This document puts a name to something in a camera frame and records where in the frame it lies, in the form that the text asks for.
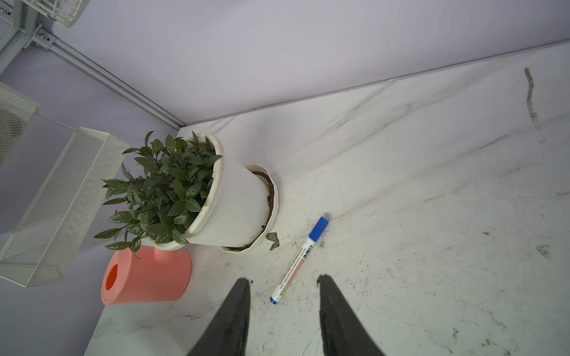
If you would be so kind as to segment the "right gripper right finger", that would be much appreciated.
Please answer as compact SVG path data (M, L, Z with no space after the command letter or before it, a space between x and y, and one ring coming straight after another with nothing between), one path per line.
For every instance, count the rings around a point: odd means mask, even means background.
M381 355L355 312L335 284L323 274L317 284L320 289L320 325L325 355Z

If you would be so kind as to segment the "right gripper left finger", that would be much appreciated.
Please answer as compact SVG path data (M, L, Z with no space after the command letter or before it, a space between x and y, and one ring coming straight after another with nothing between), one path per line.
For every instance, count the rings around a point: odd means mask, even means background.
M250 303L250 282L239 278L188 355L245 355Z

